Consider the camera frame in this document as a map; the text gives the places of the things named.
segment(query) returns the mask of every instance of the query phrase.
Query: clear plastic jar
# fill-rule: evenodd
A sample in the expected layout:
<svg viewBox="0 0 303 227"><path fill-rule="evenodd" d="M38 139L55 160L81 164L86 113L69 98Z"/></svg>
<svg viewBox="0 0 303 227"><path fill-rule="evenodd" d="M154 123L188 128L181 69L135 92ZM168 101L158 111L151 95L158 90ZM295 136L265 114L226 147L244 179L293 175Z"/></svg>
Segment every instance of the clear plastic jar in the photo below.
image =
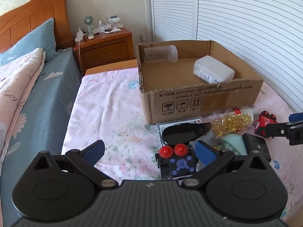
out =
<svg viewBox="0 0 303 227"><path fill-rule="evenodd" d="M259 112L255 106L220 109L211 116L212 130L218 136L235 133L256 124Z"/></svg>
<svg viewBox="0 0 303 227"><path fill-rule="evenodd" d="M144 52L145 52L145 58L144 58L145 62L167 60L169 62L175 63L178 60L177 48L174 45L145 48Z"/></svg>

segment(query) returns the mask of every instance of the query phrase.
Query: screw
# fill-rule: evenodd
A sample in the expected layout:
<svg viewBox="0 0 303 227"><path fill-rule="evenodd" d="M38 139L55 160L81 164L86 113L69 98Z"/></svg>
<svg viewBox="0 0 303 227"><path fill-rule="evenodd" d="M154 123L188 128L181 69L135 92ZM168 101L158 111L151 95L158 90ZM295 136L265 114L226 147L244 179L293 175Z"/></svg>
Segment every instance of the screw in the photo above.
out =
<svg viewBox="0 0 303 227"><path fill-rule="evenodd" d="M115 186L116 183L117 183L117 182L116 182L115 180L113 180L113 179L104 179L104 180L102 180L101 185L102 185L103 187L109 188L109 187Z"/></svg>
<svg viewBox="0 0 303 227"><path fill-rule="evenodd" d="M199 184L199 181L197 179L194 179L194 178L189 178L189 179L186 179L184 181L184 184L188 187L194 187L194 186L197 186Z"/></svg>

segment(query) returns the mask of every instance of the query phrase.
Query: cardboard packaging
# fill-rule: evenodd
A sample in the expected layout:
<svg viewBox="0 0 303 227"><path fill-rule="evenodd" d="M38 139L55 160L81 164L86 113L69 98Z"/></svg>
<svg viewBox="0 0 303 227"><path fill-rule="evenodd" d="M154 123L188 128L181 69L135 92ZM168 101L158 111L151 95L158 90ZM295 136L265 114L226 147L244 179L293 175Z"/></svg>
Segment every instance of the cardboard packaging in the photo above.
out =
<svg viewBox="0 0 303 227"><path fill-rule="evenodd" d="M178 61L145 62L144 48L175 45ZM140 92L148 124L211 115L215 110L253 105L263 78L215 41L167 41L136 48ZM231 81L208 84L193 74L197 59L210 55L235 71Z"/></svg>

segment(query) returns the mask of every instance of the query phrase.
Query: wooden bed frame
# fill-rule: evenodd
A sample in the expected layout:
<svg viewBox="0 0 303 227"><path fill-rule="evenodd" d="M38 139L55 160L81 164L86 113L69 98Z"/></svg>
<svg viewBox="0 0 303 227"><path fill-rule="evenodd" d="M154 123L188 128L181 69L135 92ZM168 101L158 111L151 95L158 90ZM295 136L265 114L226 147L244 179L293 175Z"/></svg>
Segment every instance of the wooden bed frame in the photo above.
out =
<svg viewBox="0 0 303 227"><path fill-rule="evenodd" d="M0 16L0 53L14 46L43 22L54 18L58 49L74 46L66 12L66 0L31 0Z"/></svg>
<svg viewBox="0 0 303 227"><path fill-rule="evenodd" d="M94 68L89 68L86 70L85 76L90 74L100 73L100 72L109 72L109 71L136 68L136 67L138 67L137 59L126 60L126 61L111 63L103 66L96 66Z"/></svg>

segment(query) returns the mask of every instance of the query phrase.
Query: pink blanket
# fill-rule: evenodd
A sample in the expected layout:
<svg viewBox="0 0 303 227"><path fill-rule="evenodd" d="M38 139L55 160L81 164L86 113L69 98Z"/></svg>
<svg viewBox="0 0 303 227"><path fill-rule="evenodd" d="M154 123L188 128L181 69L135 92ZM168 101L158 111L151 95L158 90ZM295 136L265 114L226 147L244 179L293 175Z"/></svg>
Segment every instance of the pink blanket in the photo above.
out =
<svg viewBox="0 0 303 227"><path fill-rule="evenodd" d="M281 97L263 84L255 106L288 122L292 113ZM240 131L254 134L253 127ZM138 70L125 69L88 75L74 103L62 154L84 149L98 139L105 142L105 155L95 165L115 180L158 180L155 153L161 146L157 127L146 124L141 106ZM266 139L270 165L288 191L282 214L286 220L303 204L303 146L290 146L286 138Z"/></svg>
<svg viewBox="0 0 303 227"><path fill-rule="evenodd" d="M37 48L0 66L0 174L16 121L44 67L44 60L45 52ZM3 226L0 213L0 226Z"/></svg>

